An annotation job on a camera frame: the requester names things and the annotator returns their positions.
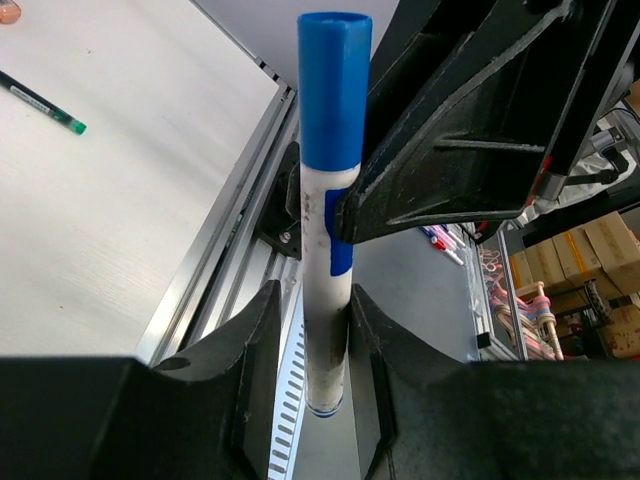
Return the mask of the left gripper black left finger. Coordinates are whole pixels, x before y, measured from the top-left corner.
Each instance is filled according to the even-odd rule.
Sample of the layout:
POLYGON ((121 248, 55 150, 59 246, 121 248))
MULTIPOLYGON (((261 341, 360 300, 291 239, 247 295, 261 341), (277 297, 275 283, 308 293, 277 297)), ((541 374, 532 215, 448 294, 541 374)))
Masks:
POLYGON ((5 479, 264 479, 281 334, 267 282, 155 367, 133 357, 5 357, 5 479))

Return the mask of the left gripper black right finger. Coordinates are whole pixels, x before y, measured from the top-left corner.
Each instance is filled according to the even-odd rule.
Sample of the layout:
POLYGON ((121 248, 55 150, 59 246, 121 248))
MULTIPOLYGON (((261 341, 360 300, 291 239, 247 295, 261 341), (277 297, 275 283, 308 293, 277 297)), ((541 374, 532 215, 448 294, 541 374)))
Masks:
POLYGON ((635 361, 462 363, 352 290, 349 367, 365 479, 635 479, 635 361))

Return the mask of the white blue-capped pen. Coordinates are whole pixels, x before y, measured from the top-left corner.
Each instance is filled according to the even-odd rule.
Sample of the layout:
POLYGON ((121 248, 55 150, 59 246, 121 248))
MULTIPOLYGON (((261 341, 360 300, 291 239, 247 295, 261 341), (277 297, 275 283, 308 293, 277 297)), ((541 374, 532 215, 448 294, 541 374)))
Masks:
POLYGON ((332 416, 343 399, 353 246, 330 225, 358 173, 300 167, 306 403, 320 418, 332 416))

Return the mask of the black green-tipped pen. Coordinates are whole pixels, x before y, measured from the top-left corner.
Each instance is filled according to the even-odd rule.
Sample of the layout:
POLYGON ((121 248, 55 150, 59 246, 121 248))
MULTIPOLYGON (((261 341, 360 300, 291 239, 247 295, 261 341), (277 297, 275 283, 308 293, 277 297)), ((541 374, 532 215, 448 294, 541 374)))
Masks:
POLYGON ((82 135, 86 131, 87 126, 83 122, 79 121, 62 108, 56 106, 5 72, 0 72, 0 79, 2 88, 31 105, 33 108, 45 114, 58 124, 64 126, 66 129, 76 135, 82 135))

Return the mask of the grey orange-tipped marker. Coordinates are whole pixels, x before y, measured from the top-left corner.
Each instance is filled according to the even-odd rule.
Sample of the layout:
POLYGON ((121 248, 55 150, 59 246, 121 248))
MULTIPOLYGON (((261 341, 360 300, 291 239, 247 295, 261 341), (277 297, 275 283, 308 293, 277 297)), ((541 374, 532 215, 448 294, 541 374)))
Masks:
POLYGON ((22 14, 20 6, 14 0, 0 0, 0 24, 16 23, 22 14))

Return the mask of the small blue pen cap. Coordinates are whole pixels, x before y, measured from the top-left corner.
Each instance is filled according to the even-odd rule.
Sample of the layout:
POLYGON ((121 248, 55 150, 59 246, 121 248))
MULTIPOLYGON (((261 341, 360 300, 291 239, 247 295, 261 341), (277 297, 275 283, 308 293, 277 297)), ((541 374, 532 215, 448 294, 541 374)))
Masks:
POLYGON ((310 168, 341 172, 361 162, 372 29, 360 13, 297 20, 301 153, 310 168))

